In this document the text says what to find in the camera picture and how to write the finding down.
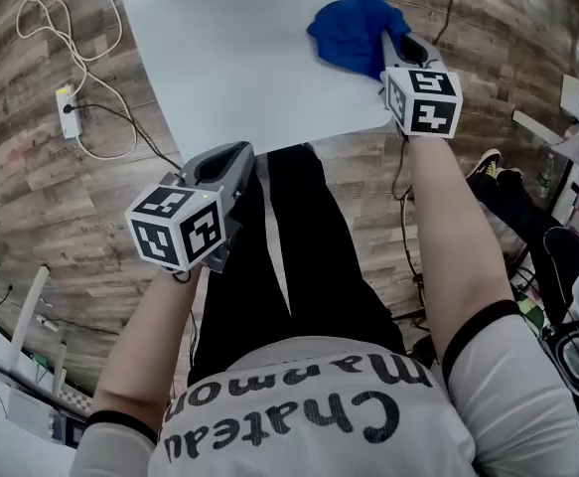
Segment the person's right forearm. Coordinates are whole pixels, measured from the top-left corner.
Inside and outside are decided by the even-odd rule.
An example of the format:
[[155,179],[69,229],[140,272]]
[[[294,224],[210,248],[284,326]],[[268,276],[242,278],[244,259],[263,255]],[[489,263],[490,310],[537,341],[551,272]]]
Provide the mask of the person's right forearm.
[[409,160],[426,316],[443,358],[466,322],[512,292],[499,242],[449,144],[414,138]]

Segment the person's left forearm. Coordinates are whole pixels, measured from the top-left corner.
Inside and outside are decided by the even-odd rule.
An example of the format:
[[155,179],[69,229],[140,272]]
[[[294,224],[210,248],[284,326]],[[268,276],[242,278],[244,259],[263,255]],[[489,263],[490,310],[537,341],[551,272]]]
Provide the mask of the person's left forearm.
[[201,269],[180,282],[164,270],[146,289],[99,376],[93,409],[161,426]]

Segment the clear plastic bottle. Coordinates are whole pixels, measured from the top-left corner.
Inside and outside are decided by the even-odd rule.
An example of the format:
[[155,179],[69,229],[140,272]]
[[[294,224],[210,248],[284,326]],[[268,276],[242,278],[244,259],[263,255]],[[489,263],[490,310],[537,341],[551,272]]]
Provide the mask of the clear plastic bottle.
[[549,152],[545,158],[542,171],[538,175],[538,194],[539,198],[545,200],[550,191],[551,182],[554,174],[554,156]]

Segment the blue wiping cloth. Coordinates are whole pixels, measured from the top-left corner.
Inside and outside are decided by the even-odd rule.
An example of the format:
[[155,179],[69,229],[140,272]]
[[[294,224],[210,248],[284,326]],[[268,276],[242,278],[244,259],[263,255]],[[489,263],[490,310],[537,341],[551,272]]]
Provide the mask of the blue wiping cloth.
[[384,0],[332,2],[307,27],[322,61],[374,80],[385,69],[381,34],[400,47],[402,37],[410,32],[403,13]]

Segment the white wooden chair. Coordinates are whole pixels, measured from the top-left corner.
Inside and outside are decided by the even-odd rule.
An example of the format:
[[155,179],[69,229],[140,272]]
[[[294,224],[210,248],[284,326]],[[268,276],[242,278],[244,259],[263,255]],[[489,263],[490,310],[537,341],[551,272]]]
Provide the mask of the white wooden chair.
[[337,0],[121,0],[176,146],[191,159],[380,128],[377,81],[323,63],[307,29]]

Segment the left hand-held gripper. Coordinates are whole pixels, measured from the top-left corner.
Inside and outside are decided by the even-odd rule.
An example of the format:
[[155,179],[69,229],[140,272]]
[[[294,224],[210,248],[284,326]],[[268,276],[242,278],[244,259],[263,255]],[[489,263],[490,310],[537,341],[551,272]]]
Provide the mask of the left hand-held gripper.
[[230,212],[253,160],[251,143],[227,143],[148,185],[125,211],[139,256],[173,272],[198,264],[221,272],[240,228]]

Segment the person's white printed t-shirt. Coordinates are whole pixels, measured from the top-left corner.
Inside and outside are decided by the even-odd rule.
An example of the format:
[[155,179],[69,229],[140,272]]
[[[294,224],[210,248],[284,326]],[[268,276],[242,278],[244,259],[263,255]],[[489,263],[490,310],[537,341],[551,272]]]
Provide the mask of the person's white printed t-shirt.
[[571,392],[500,301],[440,374],[376,345],[294,338],[199,382],[160,431],[93,414],[71,477],[577,477]]

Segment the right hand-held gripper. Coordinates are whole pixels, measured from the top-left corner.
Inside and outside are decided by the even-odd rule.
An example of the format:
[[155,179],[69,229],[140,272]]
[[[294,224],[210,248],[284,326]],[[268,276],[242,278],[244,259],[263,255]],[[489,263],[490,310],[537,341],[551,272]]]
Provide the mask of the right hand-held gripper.
[[413,33],[401,38],[400,53],[387,30],[381,44],[382,98],[399,130],[407,137],[452,139],[463,105],[458,75],[447,70],[434,45]]

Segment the white frame table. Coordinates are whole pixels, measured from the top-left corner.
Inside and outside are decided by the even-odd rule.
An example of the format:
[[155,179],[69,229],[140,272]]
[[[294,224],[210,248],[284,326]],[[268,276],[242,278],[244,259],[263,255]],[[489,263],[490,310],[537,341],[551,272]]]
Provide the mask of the white frame table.
[[12,339],[9,346],[9,353],[7,355],[6,364],[0,365],[0,376],[3,377],[7,384],[13,383],[30,391],[30,394],[35,397],[43,398],[48,404],[61,403],[61,390],[66,378],[66,370],[64,363],[67,355],[67,342],[61,339],[59,350],[55,357],[55,366],[52,372],[52,386],[49,391],[38,387],[38,382],[31,382],[22,378],[18,374],[19,356],[22,353],[24,340],[28,331],[31,320],[34,317],[37,304],[43,300],[41,293],[45,285],[50,270],[46,265],[40,266],[35,279],[29,288],[24,305],[21,307],[21,312],[16,324],[16,328],[12,334]]

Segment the person's black trousers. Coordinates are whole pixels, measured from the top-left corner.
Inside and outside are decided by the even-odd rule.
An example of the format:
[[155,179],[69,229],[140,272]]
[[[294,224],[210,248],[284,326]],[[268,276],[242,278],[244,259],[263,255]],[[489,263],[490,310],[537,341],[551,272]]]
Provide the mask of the person's black trousers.
[[209,275],[190,385],[293,337],[346,338],[405,351],[391,312],[362,278],[350,230],[315,152],[305,145],[276,150],[267,166],[287,287],[280,287],[272,265],[263,189],[252,175],[231,212],[241,228],[227,264]]

